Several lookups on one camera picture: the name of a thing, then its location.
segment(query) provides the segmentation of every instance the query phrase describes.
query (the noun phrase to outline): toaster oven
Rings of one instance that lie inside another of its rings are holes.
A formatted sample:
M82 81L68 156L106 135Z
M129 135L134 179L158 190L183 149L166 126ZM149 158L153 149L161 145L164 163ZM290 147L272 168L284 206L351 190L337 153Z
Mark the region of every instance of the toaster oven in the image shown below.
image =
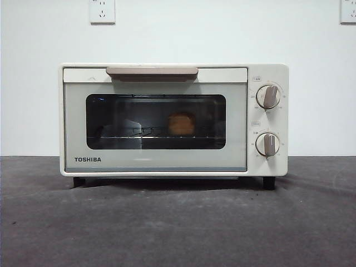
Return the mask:
M274 188L288 166L281 64L63 64L60 171L74 177L233 179Z

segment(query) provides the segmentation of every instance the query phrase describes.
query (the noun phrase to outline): electrical socket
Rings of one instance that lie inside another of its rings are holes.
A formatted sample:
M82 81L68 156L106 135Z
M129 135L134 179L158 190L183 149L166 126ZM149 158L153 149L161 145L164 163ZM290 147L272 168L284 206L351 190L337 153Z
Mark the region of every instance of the electrical socket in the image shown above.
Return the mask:
M356 0L341 0L341 24L356 23Z
M92 24L114 24L115 0L89 0L89 17Z

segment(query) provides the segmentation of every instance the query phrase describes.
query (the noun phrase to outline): white knob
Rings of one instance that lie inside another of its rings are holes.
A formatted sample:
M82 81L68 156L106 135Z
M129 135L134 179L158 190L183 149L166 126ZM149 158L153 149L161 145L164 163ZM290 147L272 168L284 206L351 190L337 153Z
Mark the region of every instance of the white knob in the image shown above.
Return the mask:
M274 108L280 100L280 92L275 85L265 85L257 92L257 103L266 110Z
M256 140L256 148L265 157L274 156L279 150L278 137L273 133L263 133Z

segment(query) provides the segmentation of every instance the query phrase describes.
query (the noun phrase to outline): glass window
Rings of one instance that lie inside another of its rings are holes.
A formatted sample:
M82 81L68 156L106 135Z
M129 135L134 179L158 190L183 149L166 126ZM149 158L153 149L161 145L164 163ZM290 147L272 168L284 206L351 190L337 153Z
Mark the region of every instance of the glass window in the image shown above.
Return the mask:
M94 94L86 100L91 149L221 149L222 95Z

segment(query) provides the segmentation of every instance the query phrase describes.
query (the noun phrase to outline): white wall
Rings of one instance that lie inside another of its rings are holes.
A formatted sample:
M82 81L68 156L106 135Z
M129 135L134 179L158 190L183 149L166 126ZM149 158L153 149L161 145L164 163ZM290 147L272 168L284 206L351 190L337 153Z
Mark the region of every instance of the white wall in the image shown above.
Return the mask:
M356 25L339 0L2 0L2 155L58 155L61 62L286 63L290 155L356 155Z

